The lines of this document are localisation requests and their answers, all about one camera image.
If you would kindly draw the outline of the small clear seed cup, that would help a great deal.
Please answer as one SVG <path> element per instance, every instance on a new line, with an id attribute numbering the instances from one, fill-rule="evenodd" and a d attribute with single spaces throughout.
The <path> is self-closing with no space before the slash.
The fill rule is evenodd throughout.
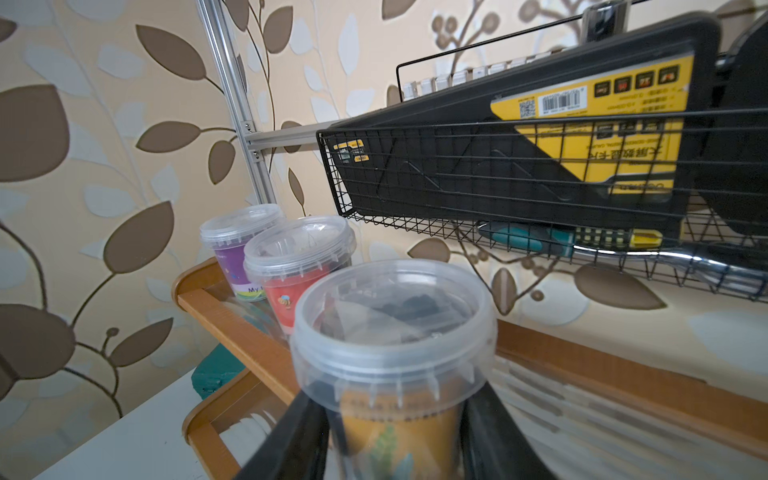
<path id="1" fill-rule="evenodd" d="M 471 272 L 432 260 L 339 270 L 300 297 L 290 349 L 326 411 L 345 479 L 457 479 L 465 402 L 488 381 L 493 300 Z"/>

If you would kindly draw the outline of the purple label seed cup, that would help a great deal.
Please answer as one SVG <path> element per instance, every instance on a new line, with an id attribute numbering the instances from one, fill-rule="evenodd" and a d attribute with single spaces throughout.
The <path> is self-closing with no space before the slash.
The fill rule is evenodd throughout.
<path id="1" fill-rule="evenodd" d="M 213 251 L 239 300 L 255 302 L 265 298 L 263 287 L 251 282 L 244 269 L 245 246 L 256 235 L 284 220 L 277 204 L 260 204 L 211 218 L 200 226 L 202 244 Z"/>

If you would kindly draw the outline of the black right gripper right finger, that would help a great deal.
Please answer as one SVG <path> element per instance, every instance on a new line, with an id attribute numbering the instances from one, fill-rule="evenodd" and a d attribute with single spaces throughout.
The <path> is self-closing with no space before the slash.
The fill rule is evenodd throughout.
<path id="1" fill-rule="evenodd" d="M 554 479 L 486 383 L 467 399 L 460 423 L 465 479 Z"/>

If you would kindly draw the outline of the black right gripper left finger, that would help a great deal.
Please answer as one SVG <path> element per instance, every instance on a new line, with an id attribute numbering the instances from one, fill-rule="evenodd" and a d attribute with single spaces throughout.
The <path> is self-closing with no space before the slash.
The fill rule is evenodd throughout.
<path id="1" fill-rule="evenodd" d="M 329 439 L 325 409 L 301 391 L 235 479 L 323 479 Z"/>

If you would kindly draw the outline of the red label seed cup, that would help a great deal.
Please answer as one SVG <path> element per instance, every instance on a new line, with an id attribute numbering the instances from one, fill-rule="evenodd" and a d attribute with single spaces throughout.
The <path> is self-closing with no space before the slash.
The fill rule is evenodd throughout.
<path id="1" fill-rule="evenodd" d="M 296 304 L 316 281 L 352 264 L 354 230 L 340 216 L 310 216 L 270 227 L 244 248 L 249 280 L 263 287 L 284 334 L 294 331 Z"/>

